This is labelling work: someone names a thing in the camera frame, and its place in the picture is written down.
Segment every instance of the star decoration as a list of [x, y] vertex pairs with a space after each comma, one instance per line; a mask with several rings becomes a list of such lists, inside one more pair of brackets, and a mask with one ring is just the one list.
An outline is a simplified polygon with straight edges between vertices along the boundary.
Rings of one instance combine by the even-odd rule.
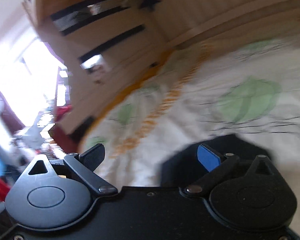
[[159, 2], [161, 2], [161, 0], [143, 0], [143, 2], [141, 3], [139, 9], [148, 7], [150, 12], [153, 12], [154, 11], [154, 5], [156, 3], [159, 3]]

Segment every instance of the orange fabric edge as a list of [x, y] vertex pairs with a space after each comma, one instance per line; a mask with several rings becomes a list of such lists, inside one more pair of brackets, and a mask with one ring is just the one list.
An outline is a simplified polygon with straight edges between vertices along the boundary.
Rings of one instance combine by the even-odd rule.
[[119, 92], [118, 95], [115, 96], [114, 100], [107, 105], [102, 112], [100, 113], [99, 117], [95, 119], [95, 121], [92, 123], [92, 125], [89, 127], [89, 129], [84, 133], [84, 136], [79, 142], [78, 146], [78, 152], [80, 153], [82, 151], [82, 142], [86, 140], [88, 134], [106, 117], [106, 115], [114, 109], [118, 104], [120, 104], [122, 101], [126, 99], [128, 95], [130, 95], [134, 90], [137, 90], [141, 88], [144, 81], [148, 80], [149, 78], [154, 77], [157, 75], [158, 71], [162, 68], [162, 66], [167, 62], [168, 58], [172, 54], [174, 50], [170, 49], [165, 52], [163, 52], [160, 55], [159, 64], [155, 67], [149, 68], [148, 71], [134, 84], [126, 87], [121, 92]]

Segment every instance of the black star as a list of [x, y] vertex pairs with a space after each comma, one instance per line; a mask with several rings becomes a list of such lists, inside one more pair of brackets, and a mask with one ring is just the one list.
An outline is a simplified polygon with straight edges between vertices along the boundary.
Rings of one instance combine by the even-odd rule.
[[143, 0], [143, 2], [140, 5], [139, 9], [148, 7], [150, 12], [153, 12], [154, 11], [154, 5], [156, 3], [159, 3], [159, 2], [161, 2], [161, 0]]

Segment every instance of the metal screw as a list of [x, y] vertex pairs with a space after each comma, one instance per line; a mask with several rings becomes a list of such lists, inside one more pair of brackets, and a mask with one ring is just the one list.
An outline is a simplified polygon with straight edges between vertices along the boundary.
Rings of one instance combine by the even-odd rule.
[[24, 238], [22, 236], [17, 235], [13, 237], [13, 240], [24, 240]]
[[147, 196], [148, 196], [148, 197], [153, 197], [154, 195], [155, 195], [155, 192], [148, 192], [148, 193], [147, 193]]
[[112, 185], [105, 185], [99, 188], [99, 191], [105, 195], [112, 195], [117, 193], [117, 189]]
[[199, 185], [190, 185], [189, 187], [186, 188], [186, 191], [188, 193], [199, 193], [202, 191], [202, 187]]

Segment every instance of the triangular cutout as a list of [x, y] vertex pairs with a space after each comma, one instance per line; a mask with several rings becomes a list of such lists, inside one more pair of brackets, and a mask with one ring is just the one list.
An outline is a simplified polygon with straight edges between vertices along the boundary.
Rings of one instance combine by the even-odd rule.
[[32, 167], [31, 171], [29, 172], [29, 175], [36, 175], [36, 174], [43, 174], [47, 173], [48, 170], [46, 166], [44, 165], [44, 162], [42, 160], [37, 161], [35, 165]]
[[265, 161], [260, 161], [256, 170], [256, 174], [273, 175]]

